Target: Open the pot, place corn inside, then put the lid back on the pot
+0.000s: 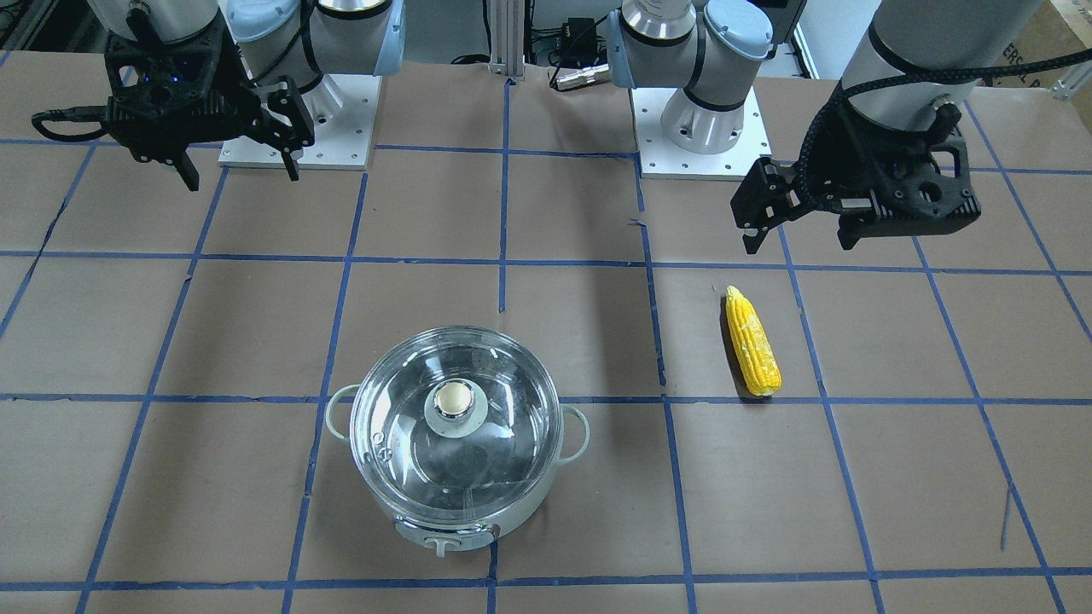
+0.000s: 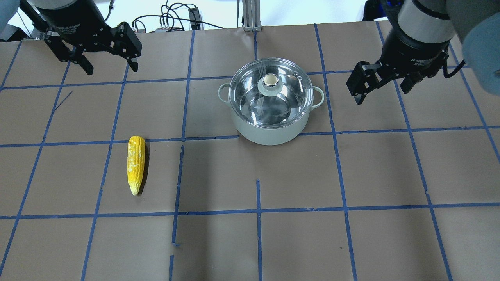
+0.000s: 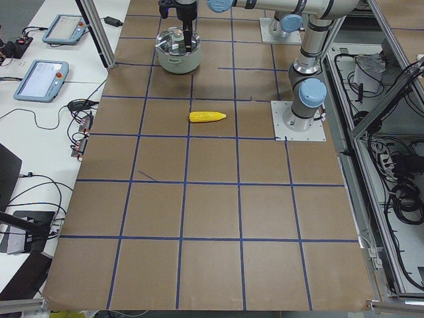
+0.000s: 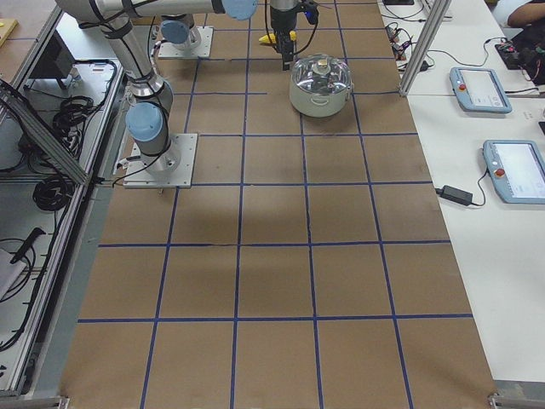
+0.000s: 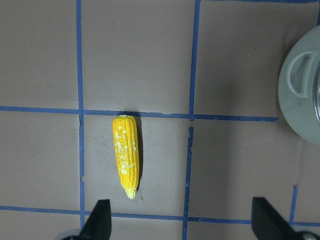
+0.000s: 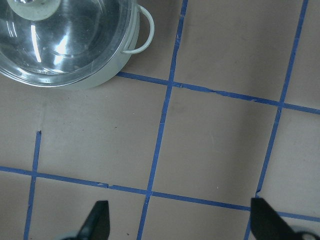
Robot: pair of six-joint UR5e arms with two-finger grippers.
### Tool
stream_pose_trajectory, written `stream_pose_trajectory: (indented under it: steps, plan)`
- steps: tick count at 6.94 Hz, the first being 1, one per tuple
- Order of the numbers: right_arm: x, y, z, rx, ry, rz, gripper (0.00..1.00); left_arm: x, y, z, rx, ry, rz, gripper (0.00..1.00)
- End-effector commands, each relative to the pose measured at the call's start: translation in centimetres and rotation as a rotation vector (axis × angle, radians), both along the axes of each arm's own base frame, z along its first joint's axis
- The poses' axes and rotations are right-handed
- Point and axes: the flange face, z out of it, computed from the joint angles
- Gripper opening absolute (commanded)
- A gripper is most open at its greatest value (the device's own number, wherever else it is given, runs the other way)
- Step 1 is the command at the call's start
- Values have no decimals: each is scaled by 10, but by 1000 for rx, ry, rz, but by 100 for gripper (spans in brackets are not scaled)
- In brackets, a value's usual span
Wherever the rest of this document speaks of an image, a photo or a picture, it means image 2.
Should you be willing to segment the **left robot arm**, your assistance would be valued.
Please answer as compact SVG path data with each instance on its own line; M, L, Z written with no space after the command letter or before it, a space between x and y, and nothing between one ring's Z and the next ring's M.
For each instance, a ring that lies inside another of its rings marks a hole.
M107 52L139 69L142 43L127 22L110 27L93 0L2 0L1 29L21 9L43 34L43 41L60 62L79 65L92 75L84 53Z

